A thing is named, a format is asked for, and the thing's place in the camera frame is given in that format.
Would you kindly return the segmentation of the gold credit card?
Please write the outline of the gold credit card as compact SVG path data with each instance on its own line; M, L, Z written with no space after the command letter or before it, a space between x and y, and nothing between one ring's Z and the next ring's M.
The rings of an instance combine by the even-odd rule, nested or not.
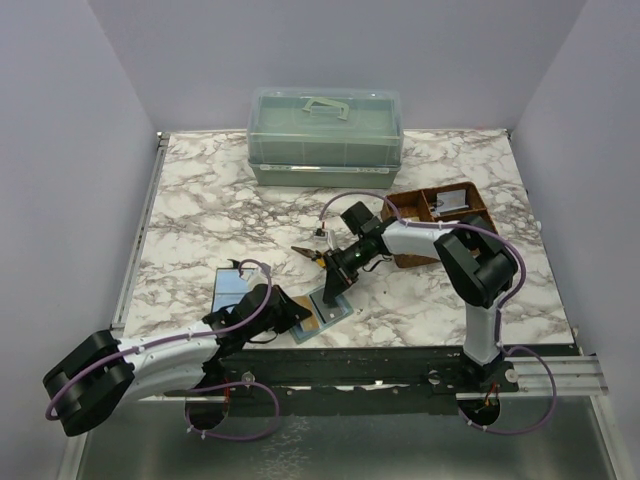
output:
M292 329L292 335L298 343L302 343L316 335L320 331L321 322L316 313L312 300L308 296L294 297L297 304L311 312L311 315L302 320Z

